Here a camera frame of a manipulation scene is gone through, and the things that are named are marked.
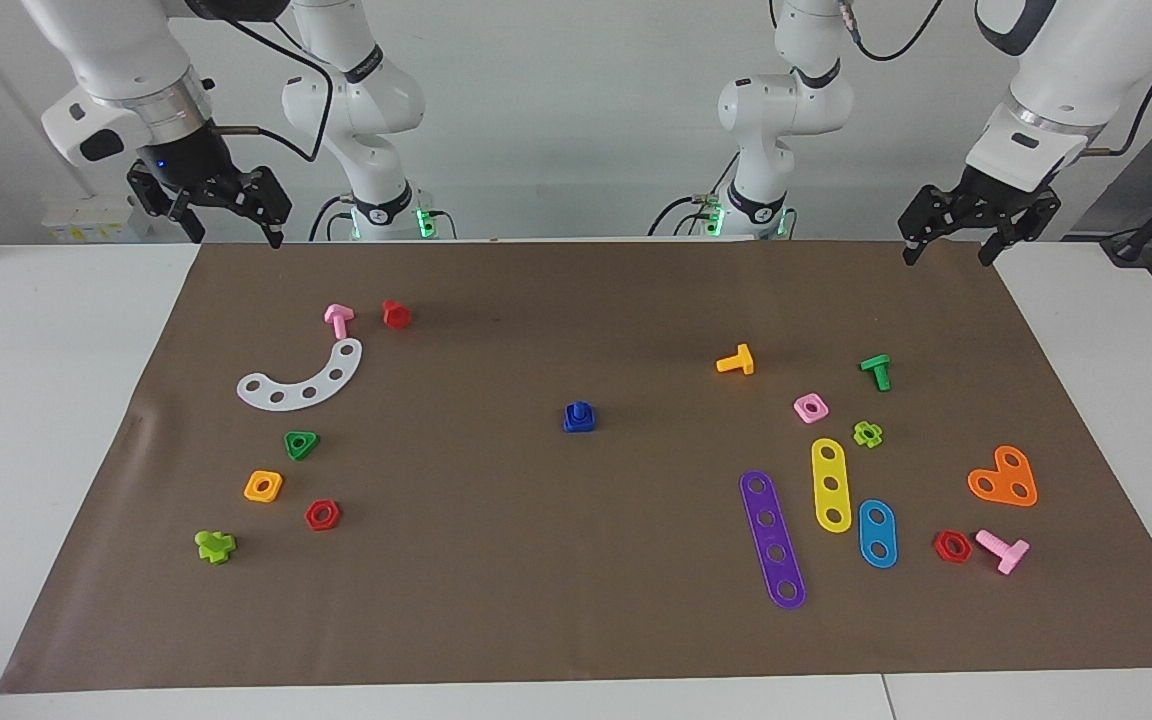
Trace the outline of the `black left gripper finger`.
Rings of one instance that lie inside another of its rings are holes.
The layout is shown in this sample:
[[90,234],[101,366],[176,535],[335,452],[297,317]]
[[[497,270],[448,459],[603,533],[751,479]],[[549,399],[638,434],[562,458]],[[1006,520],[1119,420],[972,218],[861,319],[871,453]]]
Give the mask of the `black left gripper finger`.
[[956,206],[960,197],[933,184],[924,184],[899,218],[899,232],[904,241],[902,260],[918,263],[929,243],[958,232]]
[[1052,188],[1041,188],[1032,194],[1011,194],[1005,200],[988,202],[986,217],[995,232],[980,247],[980,265],[992,266],[998,256],[1011,247],[1037,240],[1059,209],[1061,200]]

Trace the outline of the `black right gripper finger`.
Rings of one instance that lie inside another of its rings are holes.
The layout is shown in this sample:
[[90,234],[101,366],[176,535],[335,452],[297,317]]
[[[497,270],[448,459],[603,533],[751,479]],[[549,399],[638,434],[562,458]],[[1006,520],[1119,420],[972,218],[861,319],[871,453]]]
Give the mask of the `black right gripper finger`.
[[285,242],[283,225],[291,215],[291,199],[270,167],[256,167],[237,176],[238,194],[233,213],[256,223],[271,249]]
[[189,205],[187,192],[182,191],[173,199],[147,167],[129,167],[126,179],[131,187],[132,196],[147,215],[165,217],[169,222],[177,223],[189,242],[204,241],[206,229]]

